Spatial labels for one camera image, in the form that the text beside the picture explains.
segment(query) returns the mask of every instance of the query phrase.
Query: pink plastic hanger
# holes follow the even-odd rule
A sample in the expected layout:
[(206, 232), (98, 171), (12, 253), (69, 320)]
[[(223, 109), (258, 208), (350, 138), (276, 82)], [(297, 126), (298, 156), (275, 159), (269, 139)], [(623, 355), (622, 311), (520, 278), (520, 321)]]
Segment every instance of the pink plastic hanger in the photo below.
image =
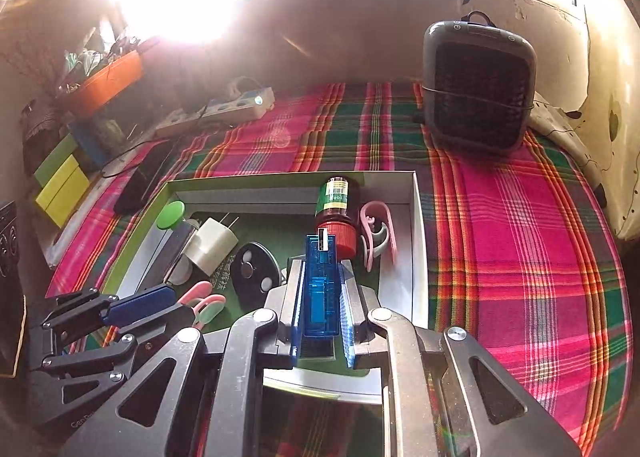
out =
[(376, 249), (381, 246), (374, 246), (373, 244), (374, 235), (378, 237), (378, 233), (371, 231), (371, 226), (375, 219), (379, 219), (386, 225), (386, 230), (388, 230), (388, 244), (391, 244), (391, 260), (394, 265), (398, 258), (398, 247), (396, 245), (396, 235), (394, 233), (394, 224), (391, 220), (391, 212), (388, 206), (382, 201), (370, 201), (360, 208), (360, 227), (362, 228), (362, 238), (365, 244), (364, 266), (367, 268), (367, 271), (371, 271), (374, 257), (377, 257), (384, 250), (384, 247), (382, 247), (382, 249)]
[(210, 294), (206, 298), (203, 298), (196, 307), (193, 308), (193, 312), (196, 315), (196, 321), (193, 323), (193, 326), (201, 331), (205, 324), (203, 322), (198, 321), (198, 313), (204, 310), (210, 303), (221, 302), (222, 304), (226, 303), (226, 298), (221, 294)]
[(189, 291), (184, 293), (178, 300), (178, 303), (187, 305), (194, 298), (204, 298), (206, 296), (209, 296), (212, 290), (213, 286), (211, 285), (210, 281), (201, 280), (198, 283), (194, 284)]

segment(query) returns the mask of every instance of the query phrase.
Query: power strip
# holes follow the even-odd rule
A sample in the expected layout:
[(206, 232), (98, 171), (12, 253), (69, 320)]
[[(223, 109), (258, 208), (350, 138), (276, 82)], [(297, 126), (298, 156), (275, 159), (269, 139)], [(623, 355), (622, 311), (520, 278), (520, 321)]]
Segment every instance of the power strip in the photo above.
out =
[(196, 122), (206, 126), (211, 123), (237, 125), (258, 120), (267, 111), (273, 109), (274, 103), (273, 90), (271, 87), (266, 87), (245, 92), (231, 102), (209, 104), (202, 116), (200, 116), (202, 111), (185, 113), (182, 109), (178, 109), (156, 127), (156, 138), (181, 134), (190, 130)]

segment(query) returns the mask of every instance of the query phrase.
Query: plaid fabric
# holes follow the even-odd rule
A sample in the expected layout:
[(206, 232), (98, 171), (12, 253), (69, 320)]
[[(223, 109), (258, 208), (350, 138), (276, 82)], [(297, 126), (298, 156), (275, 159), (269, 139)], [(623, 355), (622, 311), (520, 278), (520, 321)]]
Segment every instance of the plaid fabric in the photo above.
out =
[(260, 457), (342, 457), (347, 452), (357, 405), (273, 389), (264, 389), (262, 401), (268, 407), (260, 421)]
[[(193, 138), (165, 179), (415, 170), (430, 327), (468, 329), (588, 455), (620, 421), (632, 358), (624, 277), (601, 210), (573, 161), (546, 139), (527, 132), (507, 159), (453, 153), (414, 124), (421, 106), (417, 84), (332, 84), (278, 95), (263, 119)], [(116, 178), (96, 203), (49, 295), (104, 282), (138, 220), (111, 211), (128, 177)], [(316, 453), (305, 455), (336, 455), (318, 453), (325, 447), (315, 443)]]

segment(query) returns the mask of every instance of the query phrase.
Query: power adapter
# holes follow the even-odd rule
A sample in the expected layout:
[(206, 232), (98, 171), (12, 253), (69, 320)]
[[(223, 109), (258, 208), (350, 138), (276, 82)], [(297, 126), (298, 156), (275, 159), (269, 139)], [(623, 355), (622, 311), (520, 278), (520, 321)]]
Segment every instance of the power adapter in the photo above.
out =
[(183, 251), (209, 277), (238, 244), (238, 238), (229, 229), (235, 222), (226, 227), (212, 218), (207, 219)]

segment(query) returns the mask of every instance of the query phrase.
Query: blue usb drive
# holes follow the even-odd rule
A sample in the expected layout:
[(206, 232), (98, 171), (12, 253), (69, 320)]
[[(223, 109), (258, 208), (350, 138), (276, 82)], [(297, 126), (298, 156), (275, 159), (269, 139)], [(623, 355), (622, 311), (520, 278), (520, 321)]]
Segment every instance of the blue usb drive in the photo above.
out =
[(335, 235), (325, 228), (306, 236), (304, 281), (304, 335), (312, 338), (338, 336), (340, 322), (340, 273), (335, 254)]

